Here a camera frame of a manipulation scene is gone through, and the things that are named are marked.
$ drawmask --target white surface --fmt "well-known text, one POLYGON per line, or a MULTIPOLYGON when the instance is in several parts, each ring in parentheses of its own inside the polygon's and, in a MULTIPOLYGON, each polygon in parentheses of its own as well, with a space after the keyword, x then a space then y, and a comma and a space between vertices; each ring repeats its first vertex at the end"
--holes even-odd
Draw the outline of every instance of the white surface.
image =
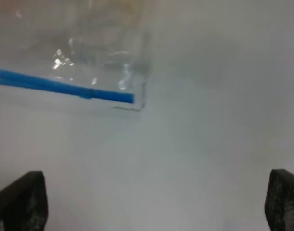
POLYGON ((0 184, 43 170, 48 231, 267 231, 294 173, 294 2, 160 0, 148 105, 0 87, 0 184))

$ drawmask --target white table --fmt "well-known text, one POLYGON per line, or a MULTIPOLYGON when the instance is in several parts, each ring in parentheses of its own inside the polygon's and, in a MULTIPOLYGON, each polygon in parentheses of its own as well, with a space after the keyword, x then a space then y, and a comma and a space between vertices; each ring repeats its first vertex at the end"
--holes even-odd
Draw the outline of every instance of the white table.
POLYGON ((43 170, 48 231, 269 230, 294 173, 294 1, 160 0, 142 113, 0 87, 0 188, 43 170))

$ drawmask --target plastic bag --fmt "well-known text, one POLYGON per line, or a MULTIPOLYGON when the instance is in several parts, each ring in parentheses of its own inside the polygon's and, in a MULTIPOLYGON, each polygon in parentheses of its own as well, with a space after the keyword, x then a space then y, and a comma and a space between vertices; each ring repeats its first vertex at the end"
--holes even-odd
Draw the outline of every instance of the plastic bag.
MULTIPOLYGON (((107 99, 140 109, 148 73, 145 9, 144 0, 0 0, 0 77, 38 90, 53 80, 116 93, 107 99)), ((68 93, 62 87, 55 92, 68 93)))

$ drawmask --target transparent container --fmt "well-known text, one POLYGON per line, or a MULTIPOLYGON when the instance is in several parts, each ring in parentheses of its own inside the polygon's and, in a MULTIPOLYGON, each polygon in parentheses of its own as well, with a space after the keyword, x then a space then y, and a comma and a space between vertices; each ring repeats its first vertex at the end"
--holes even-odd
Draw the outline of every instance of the transparent container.
POLYGON ((144 0, 0 0, 0 72, 132 94, 116 105, 140 110, 149 10, 144 0))

